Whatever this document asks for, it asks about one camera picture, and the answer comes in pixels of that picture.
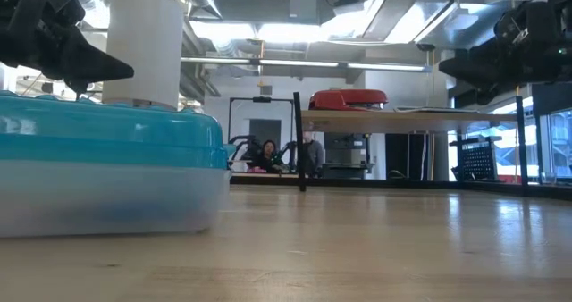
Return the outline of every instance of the table leg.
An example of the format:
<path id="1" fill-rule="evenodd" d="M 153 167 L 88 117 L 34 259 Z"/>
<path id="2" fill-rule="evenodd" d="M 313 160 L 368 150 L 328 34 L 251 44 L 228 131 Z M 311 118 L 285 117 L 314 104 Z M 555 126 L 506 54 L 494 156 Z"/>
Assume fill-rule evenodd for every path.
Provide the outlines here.
<path id="1" fill-rule="evenodd" d="M 534 123 L 536 124 L 536 156 L 538 160 L 538 184 L 543 184 L 543 136 L 540 129 L 540 115 L 534 116 Z"/>
<path id="2" fill-rule="evenodd" d="M 523 195 L 526 196 L 526 191 L 528 189 L 528 163 L 526 160 L 525 108 L 522 105 L 521 96 L 517 96 L 517 128 L 518 156 L 520 157 L 520 179 L 522 180 Z"/>
<path id="3" fill-rule="evenodd" d="M 306 153 L 304 151 L 304 138 L 302 131 L 302 107 L 300 105 L 300 93 L 294 92 L 294 117 L 296 120 L 296 147 L 298 151 L 298 187 L 300 191 L 306 191 L 306 172 L 304 171 Z"/>
<path id="4" fill-rule="evenodd" d="M 463 160 L 463 131 L 457 130 L 457 167 L 458 167 L 458 182 L 465 181 L 465 163 Z"/>

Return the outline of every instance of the red machine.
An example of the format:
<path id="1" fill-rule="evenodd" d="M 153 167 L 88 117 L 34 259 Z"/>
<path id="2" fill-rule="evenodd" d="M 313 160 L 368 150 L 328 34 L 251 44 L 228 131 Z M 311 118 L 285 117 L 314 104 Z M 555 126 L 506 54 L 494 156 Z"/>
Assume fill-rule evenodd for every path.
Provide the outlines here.
<path id="1" fill-rule="evenodd" d="M 310 110 L 370 111 L 381 110 L 387 96 L 373 89 L 339 89 L 316 92 L 310 97 Z"/>

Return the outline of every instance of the doorway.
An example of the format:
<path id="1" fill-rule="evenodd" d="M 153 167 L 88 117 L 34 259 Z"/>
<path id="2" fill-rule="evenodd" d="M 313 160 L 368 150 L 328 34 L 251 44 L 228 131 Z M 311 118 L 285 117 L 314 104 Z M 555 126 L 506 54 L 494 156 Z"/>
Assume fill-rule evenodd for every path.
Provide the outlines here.
<path id="1" fill-rule="evenodd" d="M 272 140 L 276 144 L 276 151 L 281 146 L 282 121 L 266 119 L 250 119 L 248 134 L 256 136 L 260 143 Z"/>

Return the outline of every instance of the fluorescent light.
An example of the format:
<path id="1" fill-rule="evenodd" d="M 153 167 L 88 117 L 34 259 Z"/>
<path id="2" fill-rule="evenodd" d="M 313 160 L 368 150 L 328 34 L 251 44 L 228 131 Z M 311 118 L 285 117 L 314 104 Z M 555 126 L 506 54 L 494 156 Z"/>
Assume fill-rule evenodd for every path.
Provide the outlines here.
<path id="1" fill-rule="evenodd" d="M 386 71 L 424 71 L 424 66 L 419 65 L 399 65 L 399 64 L 363 64 L 348 63 L 350 69 L 360 70 L 386 70 Z"/>
<path id="2" fill-rule="evenodd" d="M 312 43 L 327 40 L 317 25 L 265 24 L 257 38 L 270 43 Z"/>
<path id="3" fill-rule="evenodd" d="M 250 64 L 249 59 L 224 58 L 224 57 L 182 57 L 181 62 L 204 63 L 204 64 Z"/>
<path id="4" fill-rule="evenodd" d="M 445 21 L 445 19 L 447 19 L 447 17 L 449 17 L 451 13 L 455 12 L 455 10 L 457 10 L 457 3 L 453 3 L 451 6 L 447 7 L 447 9 L 443 11 L 443 13 L 439 15 L 439 17 L 437 17 L 431 24 L 429 24 L 429 26 L 427 26 L 425 29 L 421 31 L 421 33 L 419 33 L 419 35 L 417 35 L 414 41 L 416 43 L 419 43 L 419 41 L 421 41 L 429 33 L 431 33 L 434 29 L 436 29 L 437 26 L 439 26 L 443 21 Z"/>
<path id="5" fill-rule="evenodd" d="M 248 39 L 255 36 L 252 26 L 247 23 L 191 21 L 190 26 L 198 37 L 213 41 Z"/>
<path id="6" fill-rule="evenodd" d="M 292 60 L 260 60 L 260 65 L 291 65 L 291 66 L 316 66 L 316 67 L 337 67 L 336 62 L 311 62 Z"/>

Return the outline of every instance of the wooden tabletop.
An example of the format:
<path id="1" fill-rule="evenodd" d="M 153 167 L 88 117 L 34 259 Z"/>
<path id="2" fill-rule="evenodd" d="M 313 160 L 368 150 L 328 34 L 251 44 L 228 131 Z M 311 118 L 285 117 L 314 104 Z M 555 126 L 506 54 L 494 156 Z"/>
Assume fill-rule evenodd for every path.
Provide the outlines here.
<path id="1" fill-rule="evenodd" d="M 232 187 L 200 234 L 0 239 L 2 302 L 565 302 L 572 205 Z"/>
<path id="2" fill-rule="evenodd" d="M 466 131 L 470 124 L 491 127 L 515 122 L 514 114 L 396 113 L 393 111 L 302 111 L 305 131 L 348 133 L 422 133 Z"/>
<path id="3" fill-rule="evenodd" d="M 259 172 L 233 172 L 232 177 L 259 177 L 259 178 L 297 178 L 293 173 L 259 173 Z"/>

